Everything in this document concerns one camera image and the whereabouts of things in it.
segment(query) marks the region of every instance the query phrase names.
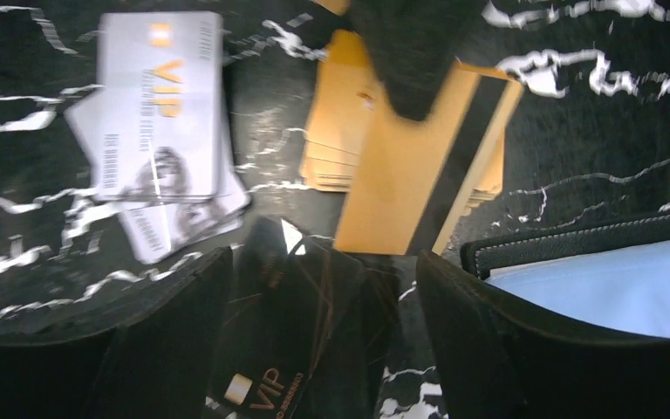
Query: marble countertop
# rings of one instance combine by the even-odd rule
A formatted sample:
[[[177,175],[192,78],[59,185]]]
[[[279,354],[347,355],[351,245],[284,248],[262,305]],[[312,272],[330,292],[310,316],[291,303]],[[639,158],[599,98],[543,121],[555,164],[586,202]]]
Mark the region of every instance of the marble countertop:
[[[504,192],[460,221],[444,257],[457,261],[479,238],[670,210],[670,10],[653,0],[504,3],[476,17],[457,58],[514,73],[528,92],[507,128]],[[223,16],[236,169],[253,198],[241,230],[155,267],[134,260],[116,208],[91,198],[88,161],[63,116],[100,88],[101,14],[151,10]],[[196,252],[238,246],[260,214],[331,237],[343,196],[308,190],[297,172],[311,52],[347,26],[308,0],[1,3],[0,333],[100,305],[112,285],[172,278]],[[416,297],[406,275],[376,416],[447,416]]]

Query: black leather wallet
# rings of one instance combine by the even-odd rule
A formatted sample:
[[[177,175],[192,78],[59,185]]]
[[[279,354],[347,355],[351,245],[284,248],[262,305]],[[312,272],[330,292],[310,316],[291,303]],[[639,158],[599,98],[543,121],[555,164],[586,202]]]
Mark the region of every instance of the black leather wallet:
[[[670,213],[657,213],[469,242],[461,247],[461,265],[486,279],[492,269],[666,240],[670,240]]]

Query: black card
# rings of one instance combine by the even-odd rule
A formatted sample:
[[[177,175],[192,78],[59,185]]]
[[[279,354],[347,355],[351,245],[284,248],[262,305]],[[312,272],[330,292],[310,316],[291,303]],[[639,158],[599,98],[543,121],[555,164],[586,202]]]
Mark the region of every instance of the black card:
[[[209,395],[251,419],[293,414],[364,281],[363,265],[260,218],[236,262]]]

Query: stack of gold cards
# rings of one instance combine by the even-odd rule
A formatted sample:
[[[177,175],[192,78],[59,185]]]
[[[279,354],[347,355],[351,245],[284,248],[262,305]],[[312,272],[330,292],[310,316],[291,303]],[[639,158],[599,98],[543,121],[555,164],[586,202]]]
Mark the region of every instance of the stack of gold cards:
[[[503,185],[504,129],[523,92],[495,69],[456,62],[424,121],[389,105],[360,37],[337,31],[319,63],[300,174],[348,192],[334,247],[440,253],[458,218]]]
[[[116,202],[134,255],[153,264],[242,226],[222,89],[222,18],[211,12],[101,19],[103,89],[65,112],[92,166],[94,198]]]

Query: white stitching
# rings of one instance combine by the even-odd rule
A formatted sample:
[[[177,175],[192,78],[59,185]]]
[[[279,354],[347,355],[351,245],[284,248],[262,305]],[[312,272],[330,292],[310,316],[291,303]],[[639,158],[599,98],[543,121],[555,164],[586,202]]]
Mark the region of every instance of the white stitching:
[[[495,244],[494,246],[485,247],[483,249],[480,249],[480,250],[476,251],[476,253],[474,254],[474,264],[476,265],[476,273],[478,273],[480,275],[482,273],[482,269],[479,266],[479,257],[481,256],[481,254],[484,251],[489,251],[489,250],[492,250],[492,249],[498,249],[500,247],[510,246],[512,244],[539,242],[539,241],[546,240],[546,239],[549,239],[549,238],[576,236],[576,235],[584,234],[584,233],[592,233],[594,231],[605,231],[605,230],[609,230],[609,229],[613,229],[613,228],[628,227],[628,226],[631,226],[631,225],[646,224],[646,223],[651,223],[651,222],[654,222],[654,221],[667,220],[667,219],[670,219],[670,214],[668,216],[655,216],[655,217],[652,217],[652,218],[644,218],[642,220],[630,221],[630,222],[627,222],[627,223],[617,223],[617,224],[611,224],[611,225],[604,225],[602,227],[595,227],[593,229],[569,231],[569,232],[566,232],[566,233],[554,234],[554,235],[550,235],[550,236],[526,238],[524,240],[518,240],[516,242]]]

